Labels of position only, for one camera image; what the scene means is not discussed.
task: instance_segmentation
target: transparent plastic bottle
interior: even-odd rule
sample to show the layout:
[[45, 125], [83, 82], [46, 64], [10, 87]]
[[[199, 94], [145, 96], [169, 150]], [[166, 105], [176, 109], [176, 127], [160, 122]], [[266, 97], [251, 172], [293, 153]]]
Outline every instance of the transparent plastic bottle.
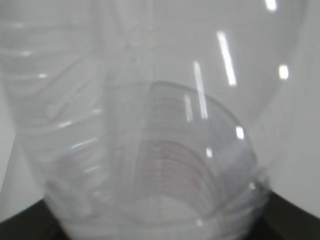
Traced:
[[287, 134], [272, 116], [297, 107], [279, 73], [289, 77], [306, 5], [2, 1], [17, 136], [69, 236], [243, 239]]

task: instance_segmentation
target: clear plastic container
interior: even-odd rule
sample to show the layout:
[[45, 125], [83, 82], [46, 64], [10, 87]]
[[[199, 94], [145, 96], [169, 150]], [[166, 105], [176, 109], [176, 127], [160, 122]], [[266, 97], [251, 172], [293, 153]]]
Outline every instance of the clear plastic container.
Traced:
[[69, 236], [243, 239], [301, 94], [283, 82], [307, 3], [2, 1], [17, 136]]

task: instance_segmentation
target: black table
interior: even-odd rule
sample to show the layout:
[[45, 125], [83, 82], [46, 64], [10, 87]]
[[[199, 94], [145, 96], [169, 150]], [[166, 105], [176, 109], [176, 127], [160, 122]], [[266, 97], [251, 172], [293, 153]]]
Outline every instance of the black table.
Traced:
[[[0, 223], [0, 240], [69, 240], [44, 201]], [[320, 240], [320, 220], [273, 194], [247, 240]]]

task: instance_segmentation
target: dark surface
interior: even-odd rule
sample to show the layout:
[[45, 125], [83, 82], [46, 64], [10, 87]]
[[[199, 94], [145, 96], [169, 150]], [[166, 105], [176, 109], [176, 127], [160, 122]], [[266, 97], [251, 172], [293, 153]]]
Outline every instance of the dark surface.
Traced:
[[[69, 240], [44, 201], [0, 223], [0, 240]], [[320, 220], [273, 194], [247, 240], [320, 240]]]

